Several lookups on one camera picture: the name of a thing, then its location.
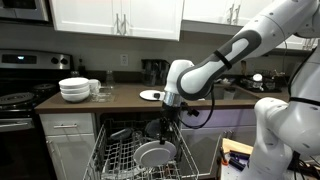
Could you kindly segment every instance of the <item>oven knob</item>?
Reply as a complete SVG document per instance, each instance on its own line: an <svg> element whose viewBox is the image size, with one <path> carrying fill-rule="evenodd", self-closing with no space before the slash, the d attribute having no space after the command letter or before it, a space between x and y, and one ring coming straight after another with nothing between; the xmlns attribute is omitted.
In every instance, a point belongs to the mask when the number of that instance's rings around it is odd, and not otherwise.
<svg viewBox="0 0 320 180"><path fill-rule="evenodd" d="M67 65L68 64L68 60L66 60L65 58L61 59L60 61L62 64Z"/></svg>
<svg viewBox="0 0 320 180"><path fill-rule="evenodd" d="M52 62L53 64L58 64L59 60L58 60L57 58L52 58L52 59L51 59L51 62Z"/></svg>

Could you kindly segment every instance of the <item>stove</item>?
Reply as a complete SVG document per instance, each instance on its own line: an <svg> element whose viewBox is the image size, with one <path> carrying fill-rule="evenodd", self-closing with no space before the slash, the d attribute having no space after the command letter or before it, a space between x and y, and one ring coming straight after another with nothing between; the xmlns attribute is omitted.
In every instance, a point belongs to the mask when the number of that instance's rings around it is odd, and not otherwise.
<svg viewBox="0 0 320 180"><path fill-rule="evenodd" d="M72 70L71 55L0 49L1 179L56 179L34 108L59 92Z"/></svg>

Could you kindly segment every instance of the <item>oven door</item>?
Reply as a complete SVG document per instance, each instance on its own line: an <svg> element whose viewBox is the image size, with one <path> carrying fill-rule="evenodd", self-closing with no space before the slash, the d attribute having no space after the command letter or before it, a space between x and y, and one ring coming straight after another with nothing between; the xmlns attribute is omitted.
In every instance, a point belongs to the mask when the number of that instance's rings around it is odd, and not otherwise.
<svg viewBox="0 0 320 180"><path fill-rule="evenodd" d="M45 0L0 0L0 17L49 21Z"/></svg>
<svg viewBox="0 0 320 180"><path fill-rule="evenodd" d="M31 118L0 119L0 179L52 179L41 141Z"/></svg>

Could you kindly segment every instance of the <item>wall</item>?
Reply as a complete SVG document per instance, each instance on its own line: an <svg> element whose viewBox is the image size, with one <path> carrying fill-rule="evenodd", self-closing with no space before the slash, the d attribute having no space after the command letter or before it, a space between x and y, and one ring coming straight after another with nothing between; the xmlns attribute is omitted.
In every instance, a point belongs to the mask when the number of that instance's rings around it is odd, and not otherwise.
<svg viewBox="0 0 320 180"><path fill-rule="evenodd" d="M87 34L56 32L53 27L0 24L0 48L37 49L72 54L81 57L88 70L140 71L140 60L145 58L189 59L201 62L231 36L181 32L180 42L121 38ZM120 66L120 54L129 55L129 66ZM302 57L269 56L247 60L248 69L277 69L291 72ZM240 74L237 63L226 74Z"/></svg>

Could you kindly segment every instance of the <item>drawer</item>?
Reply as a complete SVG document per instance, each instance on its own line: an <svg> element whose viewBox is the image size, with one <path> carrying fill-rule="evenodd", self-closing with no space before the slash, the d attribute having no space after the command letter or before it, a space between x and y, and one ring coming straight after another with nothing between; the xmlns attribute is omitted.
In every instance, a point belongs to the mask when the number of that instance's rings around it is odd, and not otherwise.
<svg viewBox="0 0 320 180"><path fill-rule="evenodd" d="M40 114L44 133L47 136L61 134L93 133L94 114Z"/></svg>

